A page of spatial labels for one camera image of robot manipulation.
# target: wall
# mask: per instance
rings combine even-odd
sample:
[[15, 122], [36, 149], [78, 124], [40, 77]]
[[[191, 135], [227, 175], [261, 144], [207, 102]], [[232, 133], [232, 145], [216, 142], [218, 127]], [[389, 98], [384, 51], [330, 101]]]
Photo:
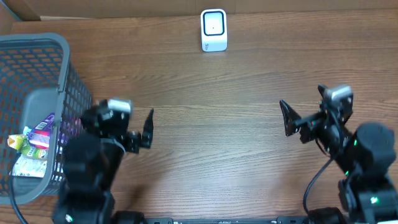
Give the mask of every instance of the wall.
[[15, 21], [7, 9], [0, 4], [0, 35], [10, 34], [12, 23]]
[[39, 17], [141, 17], [227, 13], [398, 8], [397, 0], [7, 0], [24, 15]]

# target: wooden table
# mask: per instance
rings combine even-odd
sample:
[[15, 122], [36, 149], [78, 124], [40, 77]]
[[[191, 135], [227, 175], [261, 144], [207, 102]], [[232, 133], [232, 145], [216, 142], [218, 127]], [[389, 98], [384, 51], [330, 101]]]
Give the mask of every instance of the wooden table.
[[[56, 32], [94, 99], [135, 104], [132, 130], [155, 109], [151, 150], [127, 155], [113, 184], [116, 210], [147, 217], [303, 215], [302, 197], [327, 158], [285, 137], [280, 99], [316, 112], [317, 84], [354, 89], [354, 131], [380, 121], [398, 131], [398, 11], [228, 16], [228, 49], [203, 53], [198, 16], [15, 23], [13, 33]], [[395, 183], [398, 163], [390, 168]], [[332, 164], [309, 208], [340, 206]], [[48, 223], [55, 197], [21, 206]], [[9, 206], [0, 221], [17, 223]]]

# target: basket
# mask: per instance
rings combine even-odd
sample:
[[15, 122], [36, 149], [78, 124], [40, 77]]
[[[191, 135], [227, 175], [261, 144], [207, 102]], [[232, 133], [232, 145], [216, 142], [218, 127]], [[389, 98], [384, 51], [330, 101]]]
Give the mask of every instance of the basket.
[[69, 45], [62, 36], [0, 36], [0, 204], [10, 203], [8, 178], [16, 153], [7, 145], [8, 135], [22, 134], [25, 126], [34, 128], [55, 113], [44, 177], [12, 179], [18, 204], [57, 194], [64, 178], [62, 149], [68, 138], [82, 131], [80, 122], [73, 121], [90, 106], [91, 93], [70, 63]]

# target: brown wooden surface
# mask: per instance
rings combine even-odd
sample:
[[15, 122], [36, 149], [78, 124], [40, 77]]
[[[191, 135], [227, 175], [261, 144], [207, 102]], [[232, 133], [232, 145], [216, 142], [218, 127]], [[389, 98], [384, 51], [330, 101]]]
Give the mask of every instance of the brown wooden surface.
[[[381, 121], [398, 131], [398, 11], [228, 16], [225, 52], [203, 53], [198, 16], [16, 23], [13, 33], [56, 32], [95, 99], [134, 100], [132, 130], [155, 108], [151, 150], [127, 155], [113, 185], [117, 210], [147, 217], [303, 215], [302, 196], [327, 161], [315, 143], [286, 138], [278, 101], [314, 113], [317, 83], [354, 89], [354, 131]], [[398, 163], [390, 168], [398, 183]], [[332, 164], [309, 207], [340, 206]], [[55, 197], [22, 207], [50, 222]], [[17, 222], [0, 207], [0, 221]]]

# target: candy wrapper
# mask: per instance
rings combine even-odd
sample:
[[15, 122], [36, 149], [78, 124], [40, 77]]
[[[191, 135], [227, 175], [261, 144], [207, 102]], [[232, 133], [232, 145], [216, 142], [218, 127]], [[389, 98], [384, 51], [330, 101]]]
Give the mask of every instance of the candy wrapper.
[[48, 152], [45, 149], [38, 149], [28, 143], [26, 135], [13, 134], [8, 136], [8, 146], [20, 151], [23, 155], [31, 159], [47, 159]]
[[31, 146], [47, 149], [50, 146], [50, 134], [52, 125], [54, 123], [54, 113], [50, 113], [42, 122], [40, 122], [34, 129], [32, 129], [27, 137]]

